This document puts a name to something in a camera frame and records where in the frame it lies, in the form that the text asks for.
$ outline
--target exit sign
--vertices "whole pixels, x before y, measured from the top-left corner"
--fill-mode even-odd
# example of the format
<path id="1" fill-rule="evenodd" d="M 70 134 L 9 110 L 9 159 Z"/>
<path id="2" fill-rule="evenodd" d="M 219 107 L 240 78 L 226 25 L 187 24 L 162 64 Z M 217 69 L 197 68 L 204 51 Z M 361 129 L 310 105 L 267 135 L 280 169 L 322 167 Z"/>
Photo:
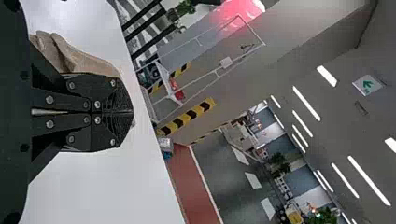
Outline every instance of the exit sign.
<path id="1" fill-rule="evenodd" d="M 356 89 L 363 95 L 368 96 L 373 92 L 379 91 L 384 88 L 384 85 L 378 82 L 375 78 L 370 75 L 359 78 L 352 83 Z"/>

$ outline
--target yellow and black striped barrier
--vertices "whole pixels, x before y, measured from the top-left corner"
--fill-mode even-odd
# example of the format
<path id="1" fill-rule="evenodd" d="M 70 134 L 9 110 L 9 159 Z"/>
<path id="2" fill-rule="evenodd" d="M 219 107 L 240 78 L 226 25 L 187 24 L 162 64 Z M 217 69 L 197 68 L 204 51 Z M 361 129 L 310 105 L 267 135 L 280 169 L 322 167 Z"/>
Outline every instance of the yellow and black striped barrier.
<path id="1" fill-rule="evenodd" d="M 176 78 L 181 76 L 184 72 L 187 71 L 187 69 L 191 68 L 191 62 L 188 62 L 181 66 L 181 68 L 178 68 L 175 72 L 171 73 L 170 77 Z M 148 94 L 152 94 L 156 91 L 158 91 L 161 86 L 163 86 L 163 80 L 158 80 L 155 82 L 150 88 L 148 88 Z"/>
<path id="2" fill-rule="evenodd" d="M 175 133 L 181 127 L 186 126 L 188 123 L 190 123 L 190 121 L 192 121 L 193 119 L 201 117 L 205 112 L 211 110 L 215 105 L 215 101 L 211 97 L 209 97 L 205 99 L 202 103 L 187 111 L 187 113 L 178 116 L 176 119 L 169 122 L 162 128 L 158 128 L 156 130 L 156 133 L 159 136 L 167 136 L 171 133 Z"/>

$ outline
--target gray floor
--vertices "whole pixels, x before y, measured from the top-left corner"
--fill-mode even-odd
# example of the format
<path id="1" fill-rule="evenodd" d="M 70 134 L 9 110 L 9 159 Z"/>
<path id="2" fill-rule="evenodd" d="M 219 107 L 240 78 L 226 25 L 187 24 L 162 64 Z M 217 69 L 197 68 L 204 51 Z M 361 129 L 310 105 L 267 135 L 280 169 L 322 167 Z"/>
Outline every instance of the gray floor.
<path id="1" fill-rule="evenodd" d="M 251 159 L 249 166 L 239 162 L 220 132 L 192 148 L 225 224 L 276 223 L 276 217 L 268 219 L 261 201 L 269 198 L 276 208 L 280 200 L 260 164 Z M 253 189 L 245 172 L 255 174 L 262 188 Z"/>

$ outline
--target potted plant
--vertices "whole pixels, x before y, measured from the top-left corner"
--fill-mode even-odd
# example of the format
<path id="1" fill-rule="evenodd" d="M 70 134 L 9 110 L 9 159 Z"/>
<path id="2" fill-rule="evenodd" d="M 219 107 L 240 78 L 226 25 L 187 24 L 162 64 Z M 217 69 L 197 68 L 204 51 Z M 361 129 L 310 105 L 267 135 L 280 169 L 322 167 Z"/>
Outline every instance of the potted plant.
<path id="1" fill-rule="evenodd" d="M 313 217 L 308 219 L 308 224 L 337 224 L 337 217 L 329 207 L 319 210 Z"/>
<path id="2" fill-rule="evenodd" d="M 186 14 L 194 14 L 196 12 L 195 5 L 191 0 L 184 0 L 180 2 L 176 7 L 168 10 L 166 17 L 171 22 L 178 21 L 181 17 Z"/>
<path id="3" fill-rule="evenodd" d="M 279 178 L 282 174 L 287 174 L 291 171 L 290 164 L 286 162 L 286 158 L 282 153 L 277 152 L 269 160 L 271 164 L 271 176 L 273 179 Z"/>

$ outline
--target table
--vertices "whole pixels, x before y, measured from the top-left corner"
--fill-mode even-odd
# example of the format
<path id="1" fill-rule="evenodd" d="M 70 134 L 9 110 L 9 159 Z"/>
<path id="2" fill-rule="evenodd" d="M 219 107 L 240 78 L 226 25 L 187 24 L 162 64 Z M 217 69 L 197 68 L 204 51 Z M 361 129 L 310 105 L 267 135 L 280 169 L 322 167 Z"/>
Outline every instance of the table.
<path id="1" fill-rule="evenodd" d="M 56 32 L 116 66 L 134 104 L 120 148 L 60 153 L 30 184 L 21 223 L 184 223 L 117 15 L 106 0 L 21 0 L 29 33 Z"/>

